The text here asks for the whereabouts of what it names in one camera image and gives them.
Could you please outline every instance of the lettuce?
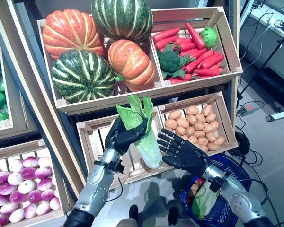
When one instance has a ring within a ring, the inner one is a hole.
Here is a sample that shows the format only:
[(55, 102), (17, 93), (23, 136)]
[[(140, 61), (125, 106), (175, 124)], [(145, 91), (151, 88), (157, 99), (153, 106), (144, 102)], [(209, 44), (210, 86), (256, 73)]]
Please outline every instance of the lettuce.
[(159, 168), (163, 162), (155, 134), (151, 128), (153, 111), (152, 101), (148, 97), (143, 97), (143, 108), (138, 96), (130, 95), (127, 99), (131, 108), (122, 107), (119, 104), (116, 106), (121, 120), (125, 128), (129, 130), (140, 125), (143, 118), (148, 118), (145, 135), (134, 144), (149, 168)]

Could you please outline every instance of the plastic basket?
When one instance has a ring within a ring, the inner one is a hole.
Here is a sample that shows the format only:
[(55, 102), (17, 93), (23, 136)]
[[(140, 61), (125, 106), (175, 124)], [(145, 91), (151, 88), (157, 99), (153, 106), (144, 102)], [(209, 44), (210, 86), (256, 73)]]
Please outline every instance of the plastic basket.
[[(230, 175), (237, 180), (250, 179), (246, 171), (229, 158), (218, 154), (211, 156), (210, 159), (212, 161), (212, 164), (214, 164), (223, 172), (229, 172)], [(234, 227), (237, 223), (238, 217), (232, 213), (229, 204), (222, 196), (219, 196), (217, 198), (217, 201), (212, 207), (210, 213), (206, 215), (202, 221), (198, 220), (193, 215), (191, 208), (186, 203), (186, 197), (188, 192), (190, 191), (191, 186), (195, 183), (198, 177), (199, 176), (192, 177), (188, 187), (180, 196), (182, 205), (186, 212), (193, 219), (193, 221), (201, 227)], [(243, 181), (241, 183), (247, 191), (250, 189), (251, 181)]]

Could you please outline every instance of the pumpkin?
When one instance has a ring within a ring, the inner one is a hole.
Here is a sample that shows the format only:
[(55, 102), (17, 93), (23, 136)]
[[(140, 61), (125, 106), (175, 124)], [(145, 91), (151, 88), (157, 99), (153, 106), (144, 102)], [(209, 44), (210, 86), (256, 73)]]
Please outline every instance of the pumpkin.
[(64, 51), (88, 50), (104, 56), (104, 37), (93, 18), (75, 9), (54, 11), (46, 17), (42, 31), (45, 48), (55, 60)]
[(114, 42), (108, 49), (108, 61), (114, 70), (121, 74), (131, 91), (154, 87), (154, 66), (136, 43), (125, 39)]
[(153, 16), (145, 0), (92, 0), (91, 14), (100, 31), (112, 39), (140, 43), (151, 33)]
[(63, 52), (52, 67), (53, 84), (70, 103), (112, 95), (115, 72), (106, 60), (86, 50)]

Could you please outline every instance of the cable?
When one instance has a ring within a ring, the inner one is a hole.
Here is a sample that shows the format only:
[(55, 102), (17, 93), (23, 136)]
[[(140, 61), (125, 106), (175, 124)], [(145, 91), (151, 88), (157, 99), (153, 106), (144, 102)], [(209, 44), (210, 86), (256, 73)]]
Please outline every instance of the cable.
[(123, 193), (123, 186), (122, 186), (122, 183), (121, 183), (121, 181), (120, 181), (119, 174), (118, 174), (118, 181), (119, 181), (120, 186), (121, 186), (121, 193), (120, 193), (120, 195), (118, 195), (117, 197), (115, 197), (115, 198), (113, 198), (113, 199), (111, 199), (111, 200), (108, 200), (107, 202), (111, 202), (111, 201), (116, 200), (116, 199), (118, 199), (118, 198), (121, 197), (121, 195), (122, 195), (122, 193)]

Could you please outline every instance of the orange pumpkin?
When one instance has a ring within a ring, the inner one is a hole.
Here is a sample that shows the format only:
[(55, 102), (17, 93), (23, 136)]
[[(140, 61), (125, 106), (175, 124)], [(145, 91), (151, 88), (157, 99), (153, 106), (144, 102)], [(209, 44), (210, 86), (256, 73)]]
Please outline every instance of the orange pumpkin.
[(54, 11), (46, 17), (42, 37), (45, 48), (55, 60), (64, 51), (88, 50), (104, 56), (104, 37), (93, 18), (75, 9)]
[(134, 42), (120, 39), (108, 50), (108, 60), (120, 73), (131, 91), (151, 89), (155, 84), (155, 69), (146, 53)]

